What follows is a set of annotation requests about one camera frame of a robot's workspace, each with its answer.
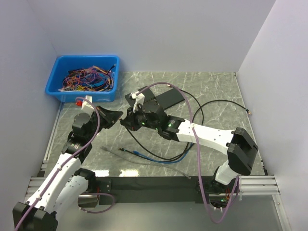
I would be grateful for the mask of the black base crossbar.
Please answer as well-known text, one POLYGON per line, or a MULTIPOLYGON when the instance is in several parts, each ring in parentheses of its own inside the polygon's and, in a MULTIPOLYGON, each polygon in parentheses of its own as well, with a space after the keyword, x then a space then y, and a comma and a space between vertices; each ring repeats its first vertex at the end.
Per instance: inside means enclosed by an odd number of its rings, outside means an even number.
POLYGON ((100 192, 115 197, 117 203, 202 203, 197 176, 97 177, 100 192))

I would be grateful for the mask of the black network switch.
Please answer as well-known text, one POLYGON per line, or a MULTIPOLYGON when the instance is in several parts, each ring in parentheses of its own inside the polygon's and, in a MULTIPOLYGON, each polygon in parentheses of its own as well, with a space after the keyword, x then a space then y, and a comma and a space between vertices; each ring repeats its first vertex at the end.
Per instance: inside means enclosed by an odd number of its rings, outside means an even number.
POLYGON ((183 96, 176 90, 170 89, 158 96, 156 96, 156 100, 159 105, 163 107, 164 110, 184 101, 183 96))
MULTIPOLYGON (((147 86, 144 86, 144 87, 142 87, 142 88, 140 88, 138 90, 134 90, 132 93, 129 93, 129 94, 125 95, 125 99, 128 102, 128 104, 129 104, 129 108, 128 108, 129 110, 133 110, 135 102, 136 102, 136 100, 133 99, 131 95, 134 94, 134 93, 138 93, 138 92, 142 91, 146 87, 147 86)), ((151 101, 151 100, 155 99, 155 95, 153 94, 153 92, 150 89, 146 89, 145 91, 142 92, 142 94, 144 95, 143 103, 138 102, 136 106, 138 106, 140 104, 141 107, 143 107, 143 106, 145 106, 145 104, 148 101, 151 101)))

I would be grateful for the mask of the blue plastic bin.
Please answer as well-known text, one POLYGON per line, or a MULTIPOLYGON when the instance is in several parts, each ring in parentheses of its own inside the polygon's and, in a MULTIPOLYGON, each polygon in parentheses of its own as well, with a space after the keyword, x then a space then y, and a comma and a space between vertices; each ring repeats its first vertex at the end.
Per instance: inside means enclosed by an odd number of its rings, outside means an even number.
POLYGON ((116 55, 64 55, 56 59, 45 92, 63 103, 91 96, 93 102, 115 100, 120 58, 116 55))

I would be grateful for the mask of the black cable gold plug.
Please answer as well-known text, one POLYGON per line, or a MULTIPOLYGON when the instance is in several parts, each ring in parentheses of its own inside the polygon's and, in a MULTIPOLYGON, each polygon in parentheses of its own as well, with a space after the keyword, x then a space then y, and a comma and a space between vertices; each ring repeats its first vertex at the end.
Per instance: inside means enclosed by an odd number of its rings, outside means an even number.
POLYGON ((161 159, 161 160, 153 159, 153 158, 150 158, 150 157, 148 157, 148 156, 146 156, 146 155, 144 155, 144 154, 141 154, 141 153, 139 153, 139 152, 137 152, 137 151, 129 151, 129 150, 125 149, 125 148, 118 148, 118 149, 119 149, 120 151, 129 153, 129 154, 132 154, 132 155, 134 155, 134 156, 137 156, 137 157, 140 157, 140 158, 143 158, 143 159, 145 159, 145 160, 152 161, 152 162, 162 163, 162 164, 174 164, 174 163, 180 162, 180 161, 188 154, 188 152, 190 151, 190 149, 191 149, 193 146, 194 146, 193 143, 187 143, 187 145, 186 145, 184 151, 183 151, 181 154, 179 154, 179 155, 177 155, 177 156, 175 156, 175 157, 172 157, 171 159, 168 159, 168 160, 166 160, 166 159, 164 159, 164 158, 162 158, 162 157, 159 157, 159 156, 157 156, 157 158, 159 158, 159 159, 161 159))

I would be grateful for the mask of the black ethernet cable long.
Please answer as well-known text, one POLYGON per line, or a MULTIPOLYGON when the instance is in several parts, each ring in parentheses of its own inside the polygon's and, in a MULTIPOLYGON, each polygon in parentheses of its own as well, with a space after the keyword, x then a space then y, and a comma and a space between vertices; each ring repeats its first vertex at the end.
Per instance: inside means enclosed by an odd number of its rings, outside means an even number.
MULTIPOLYGON (((201 111, 201 114, 202 114, 202 124, 204 123, 204 118, 205 118, 204 112, 203 112, 203 107, 204 107, 205 105, 209 104, 209 103, 215 103, 215 102, 228 102, 228 103, 233 103, 233 104, 235 104, 235 105, 237 105, 237 106, 243 108, 243 109, 247 112, 248 115, 251 114, 251 112, 250 112, 247 108, 245 108, 244 106, 240 105, 239 103, 236 103, 236 102, 233 102, 233 101, 230 101, 230 100, 225 100, 225 99, 212 100, 212 101, 208 101, 208 102, 206 102, 206 103, 204 103, 204 104, 201 105, 201 104, 199 103, 199 101, 198 101, 191 93, 189 93, 189 92, 187 92, 187 91, 185 91, 185 90, 181 90, 181 91, 184 92, 184 93, 186 93, 186 94, 188 94, 188 95, 190 95, 190 96, 191 96, 192 98, 194 98, 194 100, 197 102, 199 108, 198 108, 198 109, 196 110, 196 112, 194 113, 193 119, 195 119, 197 113, 198 113, 199 111, 201 111)), ((137 144, 138 144, 142 149, 144 149, 147 153, 149 153, 149 154, 151 154, 151 155, 157 157, 157 155, 155 155, 155 154, 153 154, 151 151, 147 150, 147 149, 135 138, 135 136, 131 133, 130 130, 128 130, 128 129, 126 129, 126 130, 127 130, 127 132, 130 134, 130 136, 137 142, 137 144)))

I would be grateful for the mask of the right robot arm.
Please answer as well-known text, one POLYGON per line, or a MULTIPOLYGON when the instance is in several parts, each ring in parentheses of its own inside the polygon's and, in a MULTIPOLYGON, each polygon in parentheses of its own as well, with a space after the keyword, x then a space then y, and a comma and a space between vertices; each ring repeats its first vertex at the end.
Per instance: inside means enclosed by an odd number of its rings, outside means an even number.
POLYGON ((227 161, 218 167, 212 179, 212 188, 217 192, 224 191, 236 176, 249 176, 258 152, 257 144, 244 128, 221 130, 198 125, 168 115, 156 101, 130 107, 120 123, 130 131, 146 127, 156 130, 164 139, 195 143, 225 154, 227 161))

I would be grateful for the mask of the aluminium frame rail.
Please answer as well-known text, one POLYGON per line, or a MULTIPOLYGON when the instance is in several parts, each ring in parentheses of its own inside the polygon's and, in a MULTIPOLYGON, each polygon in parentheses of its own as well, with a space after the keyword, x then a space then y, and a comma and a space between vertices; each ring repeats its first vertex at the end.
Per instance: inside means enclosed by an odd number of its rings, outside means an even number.
MULTIPOLYGON (((276 179, 273 176, 253 176, 252 174, 249 176, 238 175, 232 179, 228 185, 223 185, 214 179, 217 170, 218 168, 213 176, 197 175, 203 203, 205 203, 210 209, 226 213, 226 210, 230 208, 235 199, 241 198, 243 195, 272 195, 273 197, 277 197, 280 194, 276 179)), ((186 174, 182 174, 181 176, 188 178, 191 177, 186 174)), ((34 183, 34 191, 31 192, 24 202, 32 196, 45 179, 46 178, 34 183)), ((98 195, 93 195, 84 192, 78 197, 78 199, 85 199, 89 203, 98 202, 107 207, 112 207, 116 203, 113 195, 100 192, 98 184, 97 193, 98 195)))

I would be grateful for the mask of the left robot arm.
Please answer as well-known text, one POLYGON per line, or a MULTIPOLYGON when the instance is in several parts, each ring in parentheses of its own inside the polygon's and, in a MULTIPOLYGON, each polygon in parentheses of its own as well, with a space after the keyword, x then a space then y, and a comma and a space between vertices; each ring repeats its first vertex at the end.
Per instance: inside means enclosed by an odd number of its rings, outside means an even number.
POLYGON ((52 171, 41 186, 13 208, 17 231, 54 231, 61 217, 82 193, 98 195, 95 172, 80 166, 92 149, 91 142, 102 129, 111 128, 122 116, 100 106, 75 116, 72 131, 52 171))

